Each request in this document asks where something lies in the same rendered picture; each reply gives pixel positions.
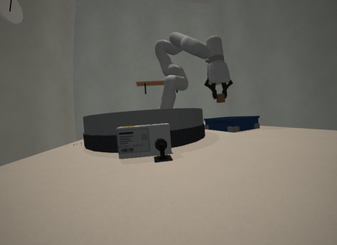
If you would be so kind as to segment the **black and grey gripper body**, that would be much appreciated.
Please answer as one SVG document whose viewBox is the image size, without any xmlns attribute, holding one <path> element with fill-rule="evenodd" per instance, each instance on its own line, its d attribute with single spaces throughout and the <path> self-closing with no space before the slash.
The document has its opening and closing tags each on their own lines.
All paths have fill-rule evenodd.
<svg viewBox="0 0 337 245">
<path fill-rule="evenodd" d="M 222 60 L 213 61 L 207 66 L 207 78 L 209 84 L 221 84 L 230 81 L 230 74 L 227 63 Z"/>
</svg>

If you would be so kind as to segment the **bronze bushing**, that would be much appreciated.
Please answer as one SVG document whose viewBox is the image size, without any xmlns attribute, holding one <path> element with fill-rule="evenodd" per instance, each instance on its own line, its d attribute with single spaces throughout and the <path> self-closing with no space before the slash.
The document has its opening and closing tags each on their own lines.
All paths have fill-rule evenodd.
<svg viewBox="0 0 337 245">
<path fill-rule="evenodd" d="M 217 103 L 223 103 L 225 102 L 225 94 L 217 94 Z"/>
</svg>

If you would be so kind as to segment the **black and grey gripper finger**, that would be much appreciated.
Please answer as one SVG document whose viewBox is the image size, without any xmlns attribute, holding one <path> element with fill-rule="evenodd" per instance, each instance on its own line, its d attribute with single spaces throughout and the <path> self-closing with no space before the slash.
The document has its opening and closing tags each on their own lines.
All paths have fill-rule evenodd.
<svg viewBox="0 0 337 245">
<path fill-rule="evenodd" d="M 223 91 L 222 91 L 222 94 L 225 94 L 225 98 L 227 97 L 227 88 L 233 84 L 233 82 L 230 80 L 228 84 L 226 83 L 221 83 L 222 84 L 222 88 L 223 88 Z"/>
<path fill-rule="evenodd" d="M 207 86 L 209 89 L 211 89 L 212 94 L 213 94 L 213 98 L 216 99 L 217 98 L 217 92 L 215 90 L 216 83 L 212 83 L 212 85 L 209 85 L 209 78 L 207 78 L 204 85 Z"/>
</svg>

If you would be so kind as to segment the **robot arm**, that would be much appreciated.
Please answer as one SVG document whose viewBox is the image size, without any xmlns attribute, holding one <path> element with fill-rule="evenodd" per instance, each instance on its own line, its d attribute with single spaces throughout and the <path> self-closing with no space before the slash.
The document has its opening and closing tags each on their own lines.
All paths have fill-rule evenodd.
<svg viewBox="0 0 337 245">
<path fill-rule="evenodd" d="M 222 40 L 219 36 L 209 37 L 204 44 L 184 34 L 174 32 L 169 40 L 170 42 L 159 40 L 155 45 L 155 54 L 163 74 L 167 76 L 159 109 L 172 109 L 176 99 L 175 90 L 184 91 L 189 85 L 183 68 L 173 64 L 167 54 L 176 55 L 181 51 L 186 51 L 202 59 L 208 58 L 206 60 L 208 63 L 217 60 L 224 61 Z"/>
</svg>

